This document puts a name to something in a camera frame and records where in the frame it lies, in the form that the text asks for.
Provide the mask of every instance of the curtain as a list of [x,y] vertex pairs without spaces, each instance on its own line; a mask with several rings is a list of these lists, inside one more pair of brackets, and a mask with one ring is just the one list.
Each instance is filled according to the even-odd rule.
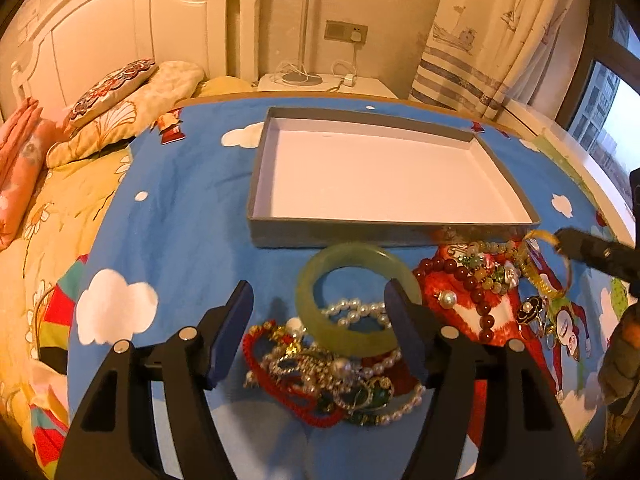
[[440,0],[410,100],[493,119],[530,94],[572,0]]

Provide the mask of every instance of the wall socket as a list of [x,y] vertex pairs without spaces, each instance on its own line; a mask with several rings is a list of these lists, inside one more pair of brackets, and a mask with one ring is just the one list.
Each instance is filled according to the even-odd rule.
[[[367,25],[357,25],[356,23],[332,22],[326,20],[324,28],[324,38],[326,40],[346,41],[348,43],[364,44],[367,41]],[[360,35],[360,41],[353,38]]]

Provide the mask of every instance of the window frame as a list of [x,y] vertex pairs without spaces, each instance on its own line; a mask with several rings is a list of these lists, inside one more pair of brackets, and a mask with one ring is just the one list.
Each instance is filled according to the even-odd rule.
[[556,123],[567,131],[584,98],[596,62],[610,69],[640,94],[640,59],[612,38],[615,9],[616,0],[591,0],[582,52],[556,115]]

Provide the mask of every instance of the pillow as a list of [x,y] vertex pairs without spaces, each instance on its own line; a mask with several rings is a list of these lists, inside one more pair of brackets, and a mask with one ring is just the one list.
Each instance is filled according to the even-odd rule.
[[174,104],[193,94],[204,72],[193,63],[167,61],[124,101],[94,119],[66,142],[52,146],[47,166],[57,168],[99,152],[105,146],[141,134]]
[[198,85],[191,97],[208,97],[211,95],[236,94],[242,92],[253,92],[255,88],[242,79],[222,75],[203,81]]
[[90,123],[139,88],[155,70],[156,62],[145,58],[108,73],[73,105],[69,123],[73,128]]
[[0,251],[14,240],[29,207],[47,150],[61,134],[62,128],[58,124],[40,119],[21,147],[4,183],[0,184]]

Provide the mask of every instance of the green bangle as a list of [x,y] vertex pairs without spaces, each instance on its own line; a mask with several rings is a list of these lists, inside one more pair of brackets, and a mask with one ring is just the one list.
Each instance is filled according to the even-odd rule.
[[364,267],[384,276],[396,278],[407,296],[422,304],[422,293],[415,276],[402,261],[379,247],[347,242],[327,247],[313,256],[300,271],[296,285],[296,309],[309,335],[323,348],[343,356],[373,357],[398,347],[393,330],[356,332],[337,326],[318,309],[314,284],[324,274],[341,267]]

